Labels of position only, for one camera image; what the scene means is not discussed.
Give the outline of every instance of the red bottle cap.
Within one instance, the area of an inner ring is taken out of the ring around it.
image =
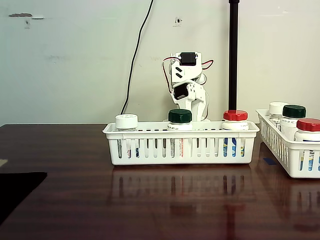
[[[296,127],[302,131],[320,132],[320,120],[315,118],[302,118],[296,122]]]
[[[223,113],[223,118],[228,121],[245,121],[248,119],[248,113],[241,110],[227,110]]]

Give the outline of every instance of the white bottle cap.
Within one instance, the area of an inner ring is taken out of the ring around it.
[[[289,103],[280,102],[280,101],[270,102],[269,113],[275,114],[275,115],[282,115],[282,111],[285,105],[289,105]]]
[[[115,117],[117,129],[135,129],[138,127],[138,116],[135,114],[122,114]]]

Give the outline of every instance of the white plastic basket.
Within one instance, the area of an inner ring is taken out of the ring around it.
[[[117,131],[115,123],[110,123],[102,132],[109,141],[113,165],[250,163],[259,128],[249,121],[249,130],[221,130],[222,123],[193,122],[192,131],[167,131],[168,122],[165,121],[139,122],[137,131]],[[225,138],[228,143],[232,138],[237,143],[244,143],[244,156],[238,146],[235,155],[231,144],[224,149]],[[187,143],[182,149],[179,147],[181,140]],[[127,146],[131,146],[131,153],[135,153],[137,142],[138,157],[135,154],[128,157]]]
[[[268,146],[290,177],[320,178],[320,144],[316,142],[290,141],[269,120],[267,109],[259,109],[256,112],[260,119],[263,142]],[[311,170],[309,170],[310,151],[314,152]]]

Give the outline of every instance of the dark wooden table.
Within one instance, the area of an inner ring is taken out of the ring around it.
[[[0,176],[21,176],[0,199],[30,188],[0,240],[320,239],[320,181],[290,179],[259,137],[250,165],[114,167],[103,128],[0,127]]]

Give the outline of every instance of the white robotic arm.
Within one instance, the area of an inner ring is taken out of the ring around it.
[[[171,93],[172,100],[180,109],[192,112],[192,121],[200,122],[206,108],[206,91],[203,86],[192,80],[177,83]]]
[[[169,59],[171,60],[169,67],[171,75],[170,87],[173,89],[170,95],[173,102],[180,109],[190,110],[192,112],[192,121],[202,121],[207,101],[209,104],[209,99],[206,99],[207,92],[202,86],[206,83],[207,77],[202,73],[203,63],[201,53],[178,52]]]

